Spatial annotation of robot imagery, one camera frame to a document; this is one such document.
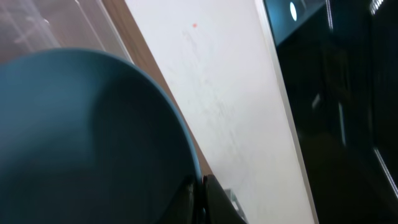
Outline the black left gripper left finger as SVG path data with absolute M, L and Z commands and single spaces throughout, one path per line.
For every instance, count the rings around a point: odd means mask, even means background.
M 186 176 L 179 185 L 158 224 L 194 224 L 195 215 L 195 179 Z

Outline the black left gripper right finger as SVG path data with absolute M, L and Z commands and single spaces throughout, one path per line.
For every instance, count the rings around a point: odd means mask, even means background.
M 204 176 L 203 186 L 205 189 L 206 223 L 246 224 L 233 207 L 233 204 L 214 175 Z

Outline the dark blue plate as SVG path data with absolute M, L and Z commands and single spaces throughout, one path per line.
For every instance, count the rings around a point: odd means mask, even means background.
M 165 91 L 106 52 L 52 49 L 1 65 L 1 222 L 155 223 L 195 146 Z

